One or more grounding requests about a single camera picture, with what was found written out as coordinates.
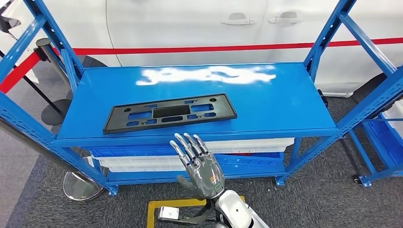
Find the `car door handle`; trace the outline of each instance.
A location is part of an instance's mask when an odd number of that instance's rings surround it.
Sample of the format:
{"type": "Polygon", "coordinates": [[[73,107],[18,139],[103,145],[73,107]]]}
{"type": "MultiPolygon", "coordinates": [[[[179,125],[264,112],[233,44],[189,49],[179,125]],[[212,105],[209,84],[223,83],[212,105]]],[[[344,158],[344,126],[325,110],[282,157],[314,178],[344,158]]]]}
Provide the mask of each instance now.
{"type": "Polygon", "coordinates": [[[221,23],[226,25],[252,25],[255,23],[255,20],[246,17],[243,13],[232,13],[228,19],[222,20],[221,23]]]}
{"type": "Polygon", "coordinates": [[[280,14],[278,17],[268,19],[271,24],[296,24],[302,22],[302,17],[299,17],[294,11],[287,11],[280,14]]]}

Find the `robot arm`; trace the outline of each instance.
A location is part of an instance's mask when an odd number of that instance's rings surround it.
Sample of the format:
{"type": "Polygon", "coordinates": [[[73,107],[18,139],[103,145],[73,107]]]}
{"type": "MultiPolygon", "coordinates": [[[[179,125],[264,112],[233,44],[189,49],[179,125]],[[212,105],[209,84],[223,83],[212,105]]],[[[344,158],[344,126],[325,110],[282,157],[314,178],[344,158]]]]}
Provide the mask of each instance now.
{"type": "Polygon", "coordinates": [[[256,212],[232,190],[227,190],[220,196],[215,203],[215,208],[225,217],[223,221],[216,224],[216,228],[269,228],[256,212]]]}
{"type": "Polygon", "coordinates": [[[201,224],[207,218],[207,213],[215,210],[219,215],[217,217],[220,218],[217,220],[216,228],[269,228],[235,191],[225,189],[225,178],[221,167],[200,137],[193,135],[194,140],[187,133],[183,135],[188,142],[178,133],[175,134],[175,138],[186,153],[175,141],[171,140],[170,145],[185,166],[191,182],[187,182],[183,176],[178,176],[178,182],[197,199],[206,199],[207,204],[193,218],[179,218],[179,210],[174,218],[165,218],[163,210],[168,208],[162,207],[159,220],[184,225],[201,224]]]}

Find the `red stripe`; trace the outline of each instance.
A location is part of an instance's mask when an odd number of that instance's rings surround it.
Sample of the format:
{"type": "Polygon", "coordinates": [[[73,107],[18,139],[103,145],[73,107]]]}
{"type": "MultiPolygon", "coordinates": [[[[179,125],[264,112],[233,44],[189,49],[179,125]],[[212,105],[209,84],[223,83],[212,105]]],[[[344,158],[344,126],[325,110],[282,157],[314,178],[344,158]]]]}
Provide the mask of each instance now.
{"type": "MultiPolygon", "coordinates": [[[[401,44],[403,38],[373,39],[375,44],[401,44]]],[[[330,42],[328,47],[358,46],[356,40],[330,42]]],[[[152,54],[152,53],[182,53],[182,52],[210,52],[210,51],[245,51],[245,50],[270,50],[270,49],[293,49],[311,48],[313,43],[294,44],[263,44],[241,46],[213,46],[213,47],[158,47],[158,48],[74,48],[77,55],[120,55],[120,54],[152,54]]],[[[0,91],[8,92],[35,64],[39,57],[32,53],[24,62],[16,67],[4,79],[0,85],[0,91]]]]}
{"type": "Polygon", "coordinates": [[[2,93],[8,92],[22,77],[31,70],[36,63],[39,62],[39,57],[35,52],[24,60],[18,67],[14,68],[0,85],[0,91],[2,93]]]}
{"type": "MultiPolygon", "coordinates": [[[[375,44],[400,44],[403,38],[373,39],[375,44]]],[[[356,40],[330,42],[328,47],[358,46],[356,40]]],[[[210,46],[210,47],[154,47],[154,48],[74,48],[77,55],[120,55],[120,54],[155,54],[155,53],[182,53],[182,52],[211,52],[211,51],[245,51],[311,48],[313,43],[295,44],[262,44],[241,46],[210,46]]]]}

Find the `robot finger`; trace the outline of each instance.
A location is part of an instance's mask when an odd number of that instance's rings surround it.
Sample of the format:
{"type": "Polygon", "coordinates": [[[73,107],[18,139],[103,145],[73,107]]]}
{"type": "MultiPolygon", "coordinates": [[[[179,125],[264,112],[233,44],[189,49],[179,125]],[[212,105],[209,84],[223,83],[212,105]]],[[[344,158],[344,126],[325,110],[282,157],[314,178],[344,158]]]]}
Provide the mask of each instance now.
{"type": "Polygon", "coordinates": [[[169,141],[169,144],[172,146],[172,148],[176,151],[176,153],[179,156],[179,159],[181,160],[182,164],[185,167],[188,167],[191,165],[191,161],[189,159],[189,157],[183,153],[183,151],[180,149],[180,147],[178,146],[178,144],[176,144],[176,142],[174,140],[169,141]]]}
{"type": "Polygon", "coordinates": [[[188,143],[185,141],[185,139],[178,133],[175,133],[174,136],[182,144],[183,148],[185,149],[186,153],[189,155],[190,159],[193,160],[196,157],[196,154],[193,152],[193,150],[188,145],[188,143]]]}
{"type": "Polygon", "coordinates": [[[188,134],[188,133],[184,133],[183,134],[185,136],[185,138],[189,141],[193,152],[196,154],[196,156],[199,156],[202,154],[202,150],[200,149],[200,147],[197,145],[197,143],[194,141],[194,139],[188,134]]]}
{"type": "Polygon", "coordinates": [[[202,139],[196,134],[194,134],[193,137],[196,139],[196,142],[197,142],[197,145],[199,146],[199,148],[201,148],[201,152],[207,153],[209,151],[209,149],[207,149],[207,146],[204,144],[202,139]]]}

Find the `shelf frame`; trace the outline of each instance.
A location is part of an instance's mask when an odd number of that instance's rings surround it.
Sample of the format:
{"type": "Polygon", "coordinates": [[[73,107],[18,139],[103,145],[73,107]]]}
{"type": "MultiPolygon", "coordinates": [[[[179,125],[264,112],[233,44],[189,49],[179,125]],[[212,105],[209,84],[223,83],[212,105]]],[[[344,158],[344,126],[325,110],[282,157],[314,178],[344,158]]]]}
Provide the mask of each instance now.
{"type": "MultiPolygon", "coordinates": [[[[8,75],[17,59],[21,56],[23,50],[25,50],[30,41],[34,38],[35,34],[40,28],[43,28],[49,39],[52,41],[56,51],[63,56],[64,63],[58,62],[57,64],[63,66],[62,68],[66,70],[70,84],[72,85],[72,90],[75,92],[76,86],[79,82],[78,80],[82,78],[85,69],[78,60],[55,20],[52,18],[50,12],[43,3],[43,0],[24,0],[24,2],[34,15],[35,19],[28,29],[23,33],[21,38],[11,48],[10,52],[8,52],[0,62],[0,82],[3,81],[8,75]]],[[[323,30],[319,34],[316,42],[311,48],[309,54],[307,55],[304,61],[305,68],[314,82],[317,68],[319,66],[320,56],[322,55],[323,51],[325,51],[337,29],[342,23],[344,23],[350,32],[356,37],[359,43],[364,47],[365,51],[368,52],[371,58],[385,72],[385,74],[388,76],[387,79],[336,124],[338,131],[332,132],[330,135],[320,137],[320,139],[314,145],[312,145],[300,156],[298,155],[299,143],[301,137],[305,135],[295,134],[295,148],[292,152],[290,164],[285,168],[285,172],[263,172],[255,175],[238,177],[275,176],[277,185],[283,185],[284,181],[290,175],[297,172],[302,166],[324,151],[328,146],[360,124],[372,112],[382,107],[391,98],[396,97],[403,91],[403,68],[396,69],[396,67],[394,67],[393,64],[381,53],[381,51],[354,23],[354,21],[347,16],[354,3],[355,0],[339,1],[323,30]]],[[[93,179],[98,184],[104,186],[109,190],[110,195],[117,194],[118,185],[137,184],[137,182],[134,180],[108,180],[107,177],[102,175],[99,169],[93,168],[89,164],[83,162],[83,160],[69,148],[71,145],[67,141],[55,140],[56,137],[53,134],[51,134],[46,128],[44,128],[40,123],[38,123],[28,113],[17,106],[3,93],[0,94],[0,117],[19,131],[25,133],[31,139],[43,145],[61,160],[64,160],[71,166],[74,166],[80,172],[93,179]]],[[[397,167],[400,168],[400,166],[391,168],[391,171],[394,171],[397,169],[397,167]]],[[[374,178],[382,178],[386,175],[386,173],[379,172],[373,175],[375,175],[374,178]]]]}

